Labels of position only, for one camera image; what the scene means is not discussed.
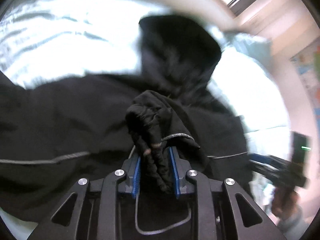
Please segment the person's right hand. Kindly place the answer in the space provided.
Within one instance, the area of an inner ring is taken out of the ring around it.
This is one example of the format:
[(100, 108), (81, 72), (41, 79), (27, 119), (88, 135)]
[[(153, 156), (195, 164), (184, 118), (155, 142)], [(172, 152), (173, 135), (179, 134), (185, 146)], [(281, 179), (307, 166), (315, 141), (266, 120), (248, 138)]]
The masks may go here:
[(301, 207), (298, 205), (299, 194), (289, 188), (276, 187), (273, 193), (271, 212), (280, 220), (302, 217)]

